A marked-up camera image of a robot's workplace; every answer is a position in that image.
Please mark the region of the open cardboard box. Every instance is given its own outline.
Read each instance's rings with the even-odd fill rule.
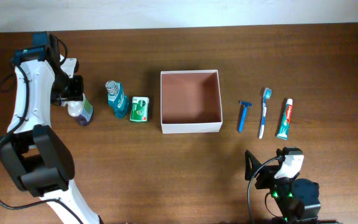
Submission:
[[[161,72],[164,134],[219,132],[222,123],[217,70]]]

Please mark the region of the mouthwash bottle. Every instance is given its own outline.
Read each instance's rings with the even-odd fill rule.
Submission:
[[[68,114],[78,122],[81,126],[88,125],[93,117],[93,106],[86,99],[83,93],[83,101],[69,101],[67,102]]]
[[[119,82],[108,81],[106,89],[109,105],[114,109],[117,118],[123,118],[129,107],[128,97],[124,94],[124,87]]]

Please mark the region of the blue mouthwash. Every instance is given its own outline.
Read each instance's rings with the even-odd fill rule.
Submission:
[[[123,118],[129,107],[128,97],[124,94],[124,87],[119,82],[108,81],[106,89],[109,105],[114,109],[117,118]]]

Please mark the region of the blue razor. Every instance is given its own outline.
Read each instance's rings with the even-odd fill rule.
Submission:
[[[242,110],[242,116],[241,116],[241,121],[240,121],[240,125],[239,125],[239,132],[242,131],[242,128],[244,127],[244,122],[246,121],[246,116],[247,116],[247,108],[250,106],[252,107],[252,103],[248,103],[245,101],[240,101],[241,105],[244,105],[244,109]]]
[[[271,96],[272,96],[272,90],[266,88],[263,95],[264,101],[262,105],[262,121],[260,122],[259,139],[262,139],[262,137],[264,136],[265,119],[266,119],[266,111],[267,111],[266,99],[270,99]]]

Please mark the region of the purple liquid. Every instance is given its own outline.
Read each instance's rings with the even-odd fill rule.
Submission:
[[[87,121],[86,118],[82,115],[76,116],[76,117],[74,117],[74,119],[78,122],[79,125],[87,126],[92,121],[93,112],[94,111],[92,111],[91,119],[89,119],[89,121]]]

